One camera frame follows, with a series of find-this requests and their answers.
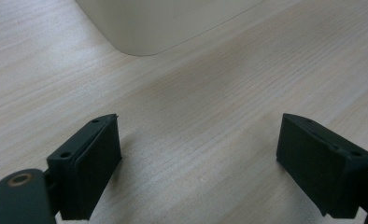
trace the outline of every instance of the white container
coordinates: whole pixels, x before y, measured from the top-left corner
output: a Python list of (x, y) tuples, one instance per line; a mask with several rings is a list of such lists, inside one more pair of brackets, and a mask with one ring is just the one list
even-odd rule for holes
[(156, 54), (248, 10), (261, 0), (77, 0), (118, 50)]

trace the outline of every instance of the white object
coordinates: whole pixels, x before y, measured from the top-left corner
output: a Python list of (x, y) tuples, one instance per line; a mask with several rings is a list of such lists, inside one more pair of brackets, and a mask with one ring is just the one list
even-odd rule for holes
[(248, 10), (261, 0), (77, 0), (118, 50), (156, 54)]

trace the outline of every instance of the wooden table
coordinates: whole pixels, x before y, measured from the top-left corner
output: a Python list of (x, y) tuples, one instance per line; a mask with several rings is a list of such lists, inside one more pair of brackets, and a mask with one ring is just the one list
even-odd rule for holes
[(276, 162), (284, 112), (368, 150), (368, 0), (265, 0), (149, 57), (74, 1), (0, 0), (0, 179), (120, 116), (123, 161), (89, 223), (362, 223), (322, 217)]

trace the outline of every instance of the screw hole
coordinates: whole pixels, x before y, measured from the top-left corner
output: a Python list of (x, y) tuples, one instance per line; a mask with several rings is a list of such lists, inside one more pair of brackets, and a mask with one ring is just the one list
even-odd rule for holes
[(361, 153), (357, 151), (351, 151), (350, 154), (352, 154), (353, 156), (361, 156)]
[(31, 174), (15, 175), (14, 177), (8, 180), (8, 185), (10, 187), (18, 187), (29, 182), (31, 178), (32, 178)]
[(61, 154), (61, 158), (67, 158), (71, 156), (71, 152), (64, 152)]

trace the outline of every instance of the light wood grain surface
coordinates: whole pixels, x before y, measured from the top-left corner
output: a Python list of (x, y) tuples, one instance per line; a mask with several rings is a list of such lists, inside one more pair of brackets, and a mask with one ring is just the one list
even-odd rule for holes
[(0, 179), (120, 116), (89, 223), (362, 223), (323, 217), (276, 162), (284, 112), (368, 150), (368, 0), (264, 0), (141, 58), (72, 0), (0, 0)]

